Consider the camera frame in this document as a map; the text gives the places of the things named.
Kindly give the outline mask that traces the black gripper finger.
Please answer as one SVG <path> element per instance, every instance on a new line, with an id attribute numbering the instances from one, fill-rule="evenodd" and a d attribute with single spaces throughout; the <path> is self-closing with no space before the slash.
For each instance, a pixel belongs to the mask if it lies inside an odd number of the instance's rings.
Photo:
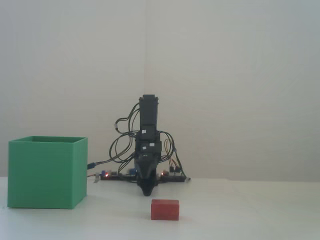
<path id="1" fill-rule="evenodd" d="M 158 174 L 157 170 L 153 169 L 150 173 L 149 178 L 147 179 L 146 195 L 150 196 L 155 186 L 158 185 Z"/>
<path id="2" fill-rule="evenodd" d="M 144 167 L 137 168 L 137 185 L 144 196 L 148 196 L 148 170 Z"/>

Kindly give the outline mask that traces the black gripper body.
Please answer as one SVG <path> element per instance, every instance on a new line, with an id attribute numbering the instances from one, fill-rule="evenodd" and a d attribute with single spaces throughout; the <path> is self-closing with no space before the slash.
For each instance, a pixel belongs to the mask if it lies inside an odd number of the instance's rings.
<path id="1" fill-rule="evenodd" d="M 161 160 L 160 152 L 135 152 L 134 166 L 136 169 L 156 169 Z"/>

